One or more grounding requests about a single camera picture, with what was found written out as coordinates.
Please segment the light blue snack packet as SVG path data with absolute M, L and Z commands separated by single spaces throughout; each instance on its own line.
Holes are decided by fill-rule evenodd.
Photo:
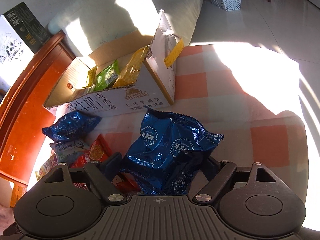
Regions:
M 82 140 L 53 142 L 49 144 L 56 154 L 58 163 L 73 164 L 81 155 L 89 150 L 89 145 Z

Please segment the blue sea salt snack bag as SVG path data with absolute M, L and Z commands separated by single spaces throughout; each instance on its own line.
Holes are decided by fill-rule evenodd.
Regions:
M 223 139 L 191 116 L 148 108 L 123 170 L 146 195 L 187 194 L 202 163 Z

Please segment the red snack packet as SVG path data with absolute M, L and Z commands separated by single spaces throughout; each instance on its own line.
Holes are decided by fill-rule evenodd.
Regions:
M 97 161 L 102 163 L 106 161 L 112 155 L 112 151 L 108 146 L 105 138 L 102 134 L 98 135 L 97 139 L 90 146 L 89 150 L 85 150 L 85 153 L 77 158 L 77 160 L 71 165 L 71 168 L 83 167 L 85 164 Z M 135 182 L 124 173 L 119 173 L 116 175 L 112 181 L 116 189 L 126 196 L 130 193 L 137 193 L 140 191 L 140 187 Z

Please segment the crumpled blue snack bag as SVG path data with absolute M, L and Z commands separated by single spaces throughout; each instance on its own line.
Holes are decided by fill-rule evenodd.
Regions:
M 42 133 L 54 142 L 83 139 L 101 122 L 99 116 L 73 111 L 65 114 L 56 123 L 42 129 Z

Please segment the checkered orange white tablecloth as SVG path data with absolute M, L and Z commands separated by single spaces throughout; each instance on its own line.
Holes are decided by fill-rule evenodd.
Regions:
M 143 60 L 134 84 L 84 94 L 87 72 L 75 59 L 43 105 L 57 118 L 76 110 L 101 116 L 88 142 L 102 134 L 113 151 L 125 153 L 139 136 L 147 108 L 181 113 L 223 134 L 214 158 L 239 166 L 263 163 L 306 200 L 300 71 L 287 55 L 245 42 L 185 47 L 171 68 L 162 53 L 154 53 Z

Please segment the green snack packet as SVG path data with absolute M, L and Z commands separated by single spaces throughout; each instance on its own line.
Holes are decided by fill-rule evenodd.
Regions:
M 119 62 L 115 60 L 111 65 L 106 67 L 97 75 L 97 81 L 95 83 L 95 91 L 105 90 L 112 87 L 120 74 Z

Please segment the yellow snack packet right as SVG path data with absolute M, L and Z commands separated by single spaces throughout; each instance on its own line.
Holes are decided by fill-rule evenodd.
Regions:
M 113 88 L 125 87 L 132 85 L 136 82 L 142 63 L 149 51 L 149 46 L 145 46 L 135 51 L 125 68 L 120 72 L 117 80 L 115 81 Z

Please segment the yellow barcode snack packet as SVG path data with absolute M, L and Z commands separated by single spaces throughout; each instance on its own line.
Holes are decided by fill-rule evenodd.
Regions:
M 98 67 L 95 66 L 87 72 L 87 80 L 86 80 L 86 84 L 85 84 L 84 88 L 92 87 L 95 84 L 95 77 L 96 77 L 97 68 Z

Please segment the open cardboard milk box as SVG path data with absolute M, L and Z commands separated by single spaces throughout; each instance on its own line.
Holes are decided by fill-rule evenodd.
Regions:
M 77 57 L 44 102 L 49 111 L 109 117 L 167 107 L 175 101 L 175 61 L 183 40 L 163 10 L 153 37 L 134 31 Z

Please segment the grey sofa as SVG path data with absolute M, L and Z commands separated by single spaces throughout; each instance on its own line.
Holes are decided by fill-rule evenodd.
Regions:
M 203 0 L 70 0 L 48 23 L 63 31 L 71 51 L 87 56 L 106 42 L 134 31 L 152 37 L 163 11 L 175 34 L 191 42 Z

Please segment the white cow milk carton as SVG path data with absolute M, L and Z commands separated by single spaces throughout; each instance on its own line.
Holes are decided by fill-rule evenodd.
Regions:
M 9 90 L 49 39 L 50 33 L 24 2 L 1 15 L 1 90 Z

